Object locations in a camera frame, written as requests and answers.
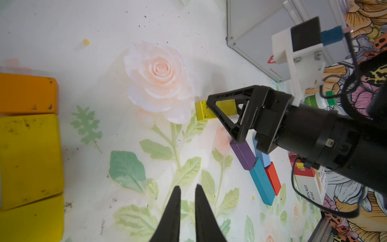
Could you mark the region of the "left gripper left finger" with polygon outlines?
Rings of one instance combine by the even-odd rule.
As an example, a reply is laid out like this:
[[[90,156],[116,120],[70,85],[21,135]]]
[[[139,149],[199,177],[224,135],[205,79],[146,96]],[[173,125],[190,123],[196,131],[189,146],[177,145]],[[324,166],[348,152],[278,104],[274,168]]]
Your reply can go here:
[[[149,242],[179,242],[181,189],[175,186],[159,225]]]

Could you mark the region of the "white green-capped bottle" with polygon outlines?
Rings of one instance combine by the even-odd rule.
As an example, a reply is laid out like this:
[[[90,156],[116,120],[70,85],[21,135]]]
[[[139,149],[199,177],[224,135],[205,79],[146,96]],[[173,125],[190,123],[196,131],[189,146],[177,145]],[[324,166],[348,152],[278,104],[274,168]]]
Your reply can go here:
[[[315,108],[327,109],[337,105],[337,101],[335,98],[325,99],[319,93],[314,93],[305,97],[304,104]]]

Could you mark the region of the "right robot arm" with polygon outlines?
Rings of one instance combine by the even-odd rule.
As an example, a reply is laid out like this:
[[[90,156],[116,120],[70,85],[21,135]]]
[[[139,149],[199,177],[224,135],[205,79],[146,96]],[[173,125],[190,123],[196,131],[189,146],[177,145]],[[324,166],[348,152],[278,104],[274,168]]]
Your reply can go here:
[[[255,130],[257,149],[281,147],[308,168],[325,167],[383,195],[387,193],[387,87],[379,88],[368,118],[343,99],[345,115],[305,104],[267,86],[213,94],[208,108],[241,144]]]

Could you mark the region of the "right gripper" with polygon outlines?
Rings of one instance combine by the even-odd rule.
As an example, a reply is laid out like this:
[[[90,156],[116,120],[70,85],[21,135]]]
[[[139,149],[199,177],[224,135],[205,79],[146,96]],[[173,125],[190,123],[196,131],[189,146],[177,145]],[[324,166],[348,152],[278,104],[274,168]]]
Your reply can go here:
[[[235,102],[237,122],[217,105],[228,100]],[[358,123],[336,111],[304,104],[293,106],[292,102],[290,94],[253,85],[209,95],[207,107],[239,144],[255,127],[255,148],[263,153],[269,154],[280,147],[299,155],[308,167],[348,167],[362,142]]]

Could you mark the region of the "red bandage box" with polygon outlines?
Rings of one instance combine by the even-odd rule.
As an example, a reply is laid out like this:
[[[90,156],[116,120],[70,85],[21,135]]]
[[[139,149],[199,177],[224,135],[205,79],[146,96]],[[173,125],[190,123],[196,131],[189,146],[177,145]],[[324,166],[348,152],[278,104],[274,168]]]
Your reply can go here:
[[[324,168],[308,169],[298,160],[296,162],[294,175],[300,193],[310,200],[323,205],[328,185]]]

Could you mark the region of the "purple block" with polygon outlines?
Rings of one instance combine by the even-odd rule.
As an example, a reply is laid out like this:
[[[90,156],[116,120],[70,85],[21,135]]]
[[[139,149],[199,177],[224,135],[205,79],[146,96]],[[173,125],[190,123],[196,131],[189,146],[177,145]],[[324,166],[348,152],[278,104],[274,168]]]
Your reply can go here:
[[[247,141],[239,144],[234,140],[231,140],[230,146],[242,167],[248,171],[252,170],[257,160]]]

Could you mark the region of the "red block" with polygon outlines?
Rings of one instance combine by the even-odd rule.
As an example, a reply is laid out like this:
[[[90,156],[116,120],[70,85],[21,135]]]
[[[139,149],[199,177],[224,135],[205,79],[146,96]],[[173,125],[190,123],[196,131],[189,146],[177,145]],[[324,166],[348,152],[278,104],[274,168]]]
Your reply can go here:
[[[281,183],[280,183],[280,180],[279,180],[279,177],[278,177],[278,174],[277,174],[277,171],[276,171],[276,168],[275,168],[275,165],[273,162],[271,162],[271,164],[267,167],[265,167],[265,172],[269,178],[269,181],[272,185],[272,188],[275,192],[275,195],[278,196],[280,191],[281,191]]]

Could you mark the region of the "orange block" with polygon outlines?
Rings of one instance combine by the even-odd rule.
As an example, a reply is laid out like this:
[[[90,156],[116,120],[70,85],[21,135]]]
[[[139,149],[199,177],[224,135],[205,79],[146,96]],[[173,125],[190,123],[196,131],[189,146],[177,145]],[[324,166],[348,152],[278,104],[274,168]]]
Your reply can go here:
[[[1,73],[1,115],[58,115],[58,94],[54,78]]]

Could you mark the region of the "yellow small block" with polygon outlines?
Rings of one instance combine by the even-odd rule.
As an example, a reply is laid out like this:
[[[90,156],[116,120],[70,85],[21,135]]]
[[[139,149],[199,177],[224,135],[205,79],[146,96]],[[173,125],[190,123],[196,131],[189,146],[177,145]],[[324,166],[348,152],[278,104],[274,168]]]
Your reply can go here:
[[[63,163],[56,115],[1,118],[1,187],[4,210],[63,192]]]

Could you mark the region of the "light blue block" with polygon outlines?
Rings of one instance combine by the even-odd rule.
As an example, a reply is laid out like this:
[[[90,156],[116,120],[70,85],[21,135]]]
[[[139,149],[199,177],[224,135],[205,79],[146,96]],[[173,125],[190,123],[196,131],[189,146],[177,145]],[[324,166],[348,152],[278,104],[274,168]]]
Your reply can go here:
[[[265,154],[257,149],[257,141],[253,137],[253,143],[254,143],[254,149],[255,149],[255,154],[256,158],[259,158],[263,167],[266,168],[271,165],[271,159],[268,154]]]

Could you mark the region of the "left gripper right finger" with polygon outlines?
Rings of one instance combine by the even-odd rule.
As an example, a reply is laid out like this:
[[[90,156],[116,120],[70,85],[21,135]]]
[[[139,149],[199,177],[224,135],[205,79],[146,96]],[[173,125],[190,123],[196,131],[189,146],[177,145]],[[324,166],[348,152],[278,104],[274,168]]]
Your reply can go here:
[[[195,190],[195,223],[197,242],[226,242],[200,184]]]

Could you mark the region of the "teal block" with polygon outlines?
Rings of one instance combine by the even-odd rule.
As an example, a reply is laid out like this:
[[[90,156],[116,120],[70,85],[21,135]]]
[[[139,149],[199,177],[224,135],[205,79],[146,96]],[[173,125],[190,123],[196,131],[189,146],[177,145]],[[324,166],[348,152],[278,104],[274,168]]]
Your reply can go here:
[[[272,206],[276,194],[259,158],[256,158],[256,163],[253,169],[250,170],[250,175],[256,185],[263,203],[265,205]]]

